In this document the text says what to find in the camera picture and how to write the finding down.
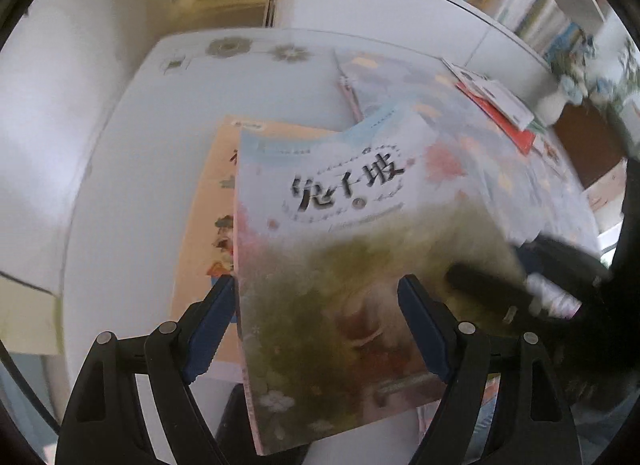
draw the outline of metal screw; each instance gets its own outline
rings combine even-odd
[[[166,335],[167,333],[173,333],[177,327],[178,324],[176,324],[172,320],[168,320],[167,322],[163,322],[162,324],[160,324],[160,327],[158,329],[160,330],[160,333]]]
[[[529,344],[537,344],[538,343],[538,336],[535,333],[532,333],[530,331],[527,331],[522,338],[524,338],[525,342],[528,342]]]
[[[472,335],[476,332],[476,327],[470,322],[461,322],[458,324],[458,330],[465,335]]]
[[[95,341],[98,342],[98,344],[106,344],[110,340],[111,340],[111,333],[108,331],[103,331],[97,337],[95,337]]]

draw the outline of red book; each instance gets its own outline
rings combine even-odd
[[[533,146],[533,141],[536,139],[536,135],[534,133],[530,130],[518,130],[518,128],[511,124],[511,122],[500,111],[498,111],[498,109],[494,108],[488,100],[475,96],[462,82],[457,83],[456,87],[465,93],[466,96],[471,98],[471,100],[473,100],[478,107],[482,109],[482,111],[484,111],[509,138],[511,138],[511,141],[516,144],[516,147],[521,153],[525,156],[529,154],[529,151]]]

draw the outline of white table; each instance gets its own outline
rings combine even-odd
[[[211,61],[212,40],[241,35],[264,56]],[[301,63],[273,62],[272,45],[326,48]],[[392,45],[328,32],[215,30],[168,37],[146,58],[109,121],[82,184],[63,291],[65,352],[75,381],[101,331],[148,334],[169,312],[174,268],[200,170],[226,114],[345,130],[353,125],[337,86],[332,48],[376,52],[417,64]],[[167,70],[170,60],[183,58]],[[148,381],[141,401],[158,457],[174,463]],[[194,395],[215,432],[232,384],[202,377]],[[317,442],[306,464],[408,463],[417,447],[414,411]]]

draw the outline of pink flower illustration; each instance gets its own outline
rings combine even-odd
[[[445,144],[436,142],[426,150],[427,181],[442,183],[458,176],[466,176],[465,170]]]

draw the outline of vase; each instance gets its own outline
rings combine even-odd
[[[568,101],[569,97],[566,93],[561,88],[558,88],[554,93],[541,98],[533,113],[545,127],[551,127],[560,118],[562,110]]]

